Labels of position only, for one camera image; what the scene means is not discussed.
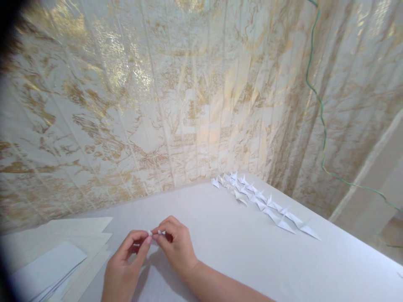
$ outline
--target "gold marbled backdrop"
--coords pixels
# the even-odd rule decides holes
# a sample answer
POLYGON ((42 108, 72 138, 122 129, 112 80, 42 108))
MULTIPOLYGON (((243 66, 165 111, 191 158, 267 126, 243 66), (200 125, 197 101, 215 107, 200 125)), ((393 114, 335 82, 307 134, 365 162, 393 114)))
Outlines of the gold marbled backdrop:
MULTIPOLYGON (((326 166, 353 180, 402 107, 399 0, 320 1, 311 78, 326 166)), ((23 12, 1 87, 4 229, 236 169, 328 217, 304 82, 304 0, 43 0, 23 12)))

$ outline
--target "cable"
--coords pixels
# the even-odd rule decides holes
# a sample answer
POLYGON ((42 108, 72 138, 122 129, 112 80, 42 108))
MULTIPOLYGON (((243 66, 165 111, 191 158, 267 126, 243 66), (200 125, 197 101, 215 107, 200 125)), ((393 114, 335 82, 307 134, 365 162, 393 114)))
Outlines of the cable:
MULTIPOLYGON (((325 120, 324 120, 324 118, 323 118, 323 103, 322 103, 322 100, 320 99, 319 94, 318 94, 318 92, 316 91, 315 87, 314 87, 314 86, 310 83, 310 81, 309 81, 309 69, 311 68, 312 54, 313 54, 313 52, 314 52, 314 31, 315 31, 316 24, 318 23, 321 10, 320 10, 320 8, 319 8, 319 5, 318 5, 316 2, 314 2, 313 0, 308 0, 308 1, 309 1, 310 3, 312 3, 312 4, 318 9, 318 13, 317 13, 317 15, 316 15, 316 20, 315 20, 314 26, 312 27, 312 33, 311 33, 311 53, 310 53, 310 55, 309 55, 309 63, 308 63, 308 67, 307 67, 307 69, 306 69, 306 77, 305 77, 305 80, 306 80, 306 83, 308 84, 309 88, 315 93, 316 99, 318 100, 319 105, 320 105, 320 119, 321 119, 322 124, 323 124, 323 132, 324 132, 324 140, 323 140, 323 147, 322 147, 322 162, 321 162, 321 167, 322 167, 323 171, 325 171, 327 174, 329 174, 329 175, 331 175, 331 176, 333 176, 333 177, 336 177, 338 180, 342 181, 343 183, 346 183, 346 184, 348 184, 348 185, 350 185, 350 186, 360 187, 360 188, 362 188, 362 189, 367 189, 367 190, 370 190, 370 191, 372 191, 372 192, 375 192, 375 193, 379 194, 379 195, 385 200, 385 203, 386 203, 386 204, 388 204, 389 206, 391 206, 391 207, 394 208, 395 210, 402 211, 402 209, 400 209, 399 207, 397 207, 397 205, 395 205, 395 204, 393 204, 393 203, 390 203, 390 202, 386 199, 386 196, 385 196, 383 193, 381 193, 380 191, 377 191, 377 190, 372 189, 372 188, 370 188, 370 187, 366 187, 366 186, 362 186, 362 185, 357 185, 357 184, 348 182, 347 180, 344 180, 343 178, 337 176, 336 174, 327 171, 326 168, 325 168, 325 166, 324 166, 324 159, 325 159, 326 147, 327 147, 327 127, 326 127, 326 122, 325 122, 325 120)), ((381 240, 381 242, 382 242, 383 244, 385 244, 386 246, 403 248, 403 246, 387 244, 382 238, 380 238, 380 234, 378 234, 378 236, 379 236, 379 239, 381 240)))

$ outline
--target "right hand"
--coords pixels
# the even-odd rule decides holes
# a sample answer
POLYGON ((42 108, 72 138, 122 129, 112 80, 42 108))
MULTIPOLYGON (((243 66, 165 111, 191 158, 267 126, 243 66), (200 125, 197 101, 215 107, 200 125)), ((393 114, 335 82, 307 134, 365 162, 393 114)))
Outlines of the right hand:
POLYGON ((193 250, 188 228, 175 217, 169 216, 151 233, 166 254, 173 270, 183 281, 186 280, 199 263, 193 250), (159 230, 165 231, 165 236, 159 235, 159 230))

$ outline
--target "finger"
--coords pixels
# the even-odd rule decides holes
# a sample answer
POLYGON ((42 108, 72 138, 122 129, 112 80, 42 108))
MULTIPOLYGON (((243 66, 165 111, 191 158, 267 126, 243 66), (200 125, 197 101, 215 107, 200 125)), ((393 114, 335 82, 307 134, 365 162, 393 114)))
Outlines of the finger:
POLYGON ((165 218, 165 219, 160 223, 160 225, 163 224, 163 223, 165 223, 165 222, 170 222, 170 223, 175 224, 175 225, 177 225, 177 226, 182 225, 181 222, 180 222, 178 219, 176 219, 174 216, 172 216, 172 215, 170 215, 169 217, 165 218))
POLYGON ((147 253, 150 249, 152 237, 148 236, 146 240, 144 240, 143 244, 140 246, 139 251, 137 252, 137 256, 134 259, 131 266, 137 273, 140 272, 141 267, 143 266, 144 260, 146 260, 147 253))
POLYGON ((175 238, 178 233, 178 226, 167 221, 153 229, 151 233, 158 234, 158 231, 169 233, 175 238))
POLYGON ((122 244, 116 251, 116 255, 121 258, 126 258, 130 247, 133 245, 135 240, 141 240, 148 237, 146 231, 130 231, 126 238, 123 240, 122 244))
POLYGON ((139 251, 140 246, 139 245, 132 245, 131 248, 129 248, 129 251, 126 255, 126 261, 129 260, 129 258, 131 257, 131 255, 133 254, 137 254, 139 251))
POLYGON ((133 243, 140 245, 141 243, 143 243, 143 241, 144 241, 145 239, 146 239, 146 238, 141 238, 141 239, 138 239, 138 240, 134 240, 133 243))
POLYGON ((152 238, 154 238, 160 248, 164 251, 165 254, 168 253, 168 251, 172 248, 171 244, 168 242, 168 240, 165 238, 164 235, 153 235, 152 238))

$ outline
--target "table surface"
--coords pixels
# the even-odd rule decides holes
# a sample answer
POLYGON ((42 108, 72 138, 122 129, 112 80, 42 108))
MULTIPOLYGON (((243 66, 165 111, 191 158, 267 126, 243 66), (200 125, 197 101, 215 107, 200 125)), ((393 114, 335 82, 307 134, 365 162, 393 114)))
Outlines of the table surface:
MULTIPOLYGON (((237 202, 210 182, 185 186, 115 207, 77 215, 113 217, 115 252, 132 229, 153 229, 173 215, 186 225, 197 257, 214 269, 281 301, 402 301, 403 267, 300 203, 246 174, 264 195, 303 221, 321 241, 277 227, 256 205, 237 202)), ((106 264, 81 297, 100 301, 106 264)), ((153 241, 133 301, 198 301, 169 266, 153 241)))

